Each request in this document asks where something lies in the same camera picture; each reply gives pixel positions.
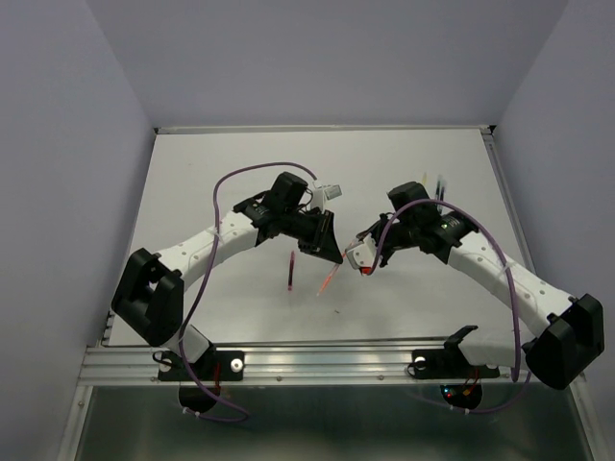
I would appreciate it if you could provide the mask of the orange pen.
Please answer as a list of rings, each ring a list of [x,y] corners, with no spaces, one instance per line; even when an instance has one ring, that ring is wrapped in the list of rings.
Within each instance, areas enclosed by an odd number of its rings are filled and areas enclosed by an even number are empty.
[[[320,286],[316,296],[321,296],[324,293],[324,291],[327,289],[327,287],[332,282],[332,279],[334,278],[334,276],[337,274],[337,272],[338,272],[339,268],[341,267],[341,265],[343,264],[345,258],[346,258],[346,252],[343,252],[342,253],[342,262],[341,263],[336,263],[336,264],[333,265],[332,269],[329,271],[329,273],[325,277],[325,280],[323,281],[322,285]]]

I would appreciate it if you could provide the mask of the purple pen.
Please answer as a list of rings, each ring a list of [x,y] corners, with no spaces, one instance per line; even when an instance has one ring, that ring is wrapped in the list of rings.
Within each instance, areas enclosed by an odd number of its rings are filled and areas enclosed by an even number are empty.
[[[442,180],[441,192],[440,192],[440,200],[439,201],[443,201],[444,200],[444,193],[445,193],[445,189],[446,189],[446,181],[445,181],[445,179],[444,179],[444,177],[442,175],[439,175],[438,179]]]

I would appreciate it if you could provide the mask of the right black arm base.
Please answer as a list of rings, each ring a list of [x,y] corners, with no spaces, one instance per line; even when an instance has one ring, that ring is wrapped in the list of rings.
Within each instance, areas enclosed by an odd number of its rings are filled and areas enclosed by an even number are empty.
[[[406,374],[419,380],[441,379],[440,393],[453,410],[484,414],[479,410],[483,391],[481,380],[501,376],[497,366],[471,365],[459,345],[477,326],[466,326],[449,336],[439,349],[419,349],[411,354]]]

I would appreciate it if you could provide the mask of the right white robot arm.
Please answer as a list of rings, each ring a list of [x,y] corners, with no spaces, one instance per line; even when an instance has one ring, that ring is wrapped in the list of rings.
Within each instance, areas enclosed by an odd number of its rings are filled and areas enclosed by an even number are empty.
[[[466,326],[449,336],[436,357],[417,364],[416,374],[443,365],[454,375],[473,367],[507,367],[513,378],[526,370],[543,384],[565,389],[604,350],[603,306],[593,296],[575,297],[537,277],[508,256],[476,218],[430,198],[419,182],[391,189],[391,216],[365,234],[370,275],[401,250],[417,248],[469,277],[509,308],[512,331]]]

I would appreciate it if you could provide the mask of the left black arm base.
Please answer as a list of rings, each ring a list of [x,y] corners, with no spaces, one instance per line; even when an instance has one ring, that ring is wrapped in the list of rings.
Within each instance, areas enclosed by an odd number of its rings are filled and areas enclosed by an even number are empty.
[[[247,418],[247,411],[225,398],[222,388],[243,380],[244,351],[211,346],[189,367],[177,352],[153,352],[152,359],[159,366],[158,381],[180,384],[178,400],[186,414],[218,422]]]

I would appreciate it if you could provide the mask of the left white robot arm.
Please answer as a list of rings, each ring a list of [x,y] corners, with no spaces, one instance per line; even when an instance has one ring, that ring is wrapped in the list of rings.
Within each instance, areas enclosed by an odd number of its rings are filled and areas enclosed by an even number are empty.
[[[216,213],[215,223],[182,243],[151,253],[133,252],[111,301],[112,311],[148,345],[181,357],[191,377],[213,367],[213,344],[184,317],[184,294],[213,268],[278,235],[293,238],[300,252],[338,264],[343,256],[333,230],[329,201],[341,196],[339,185],[307,183],[283,172],[273,185]]]

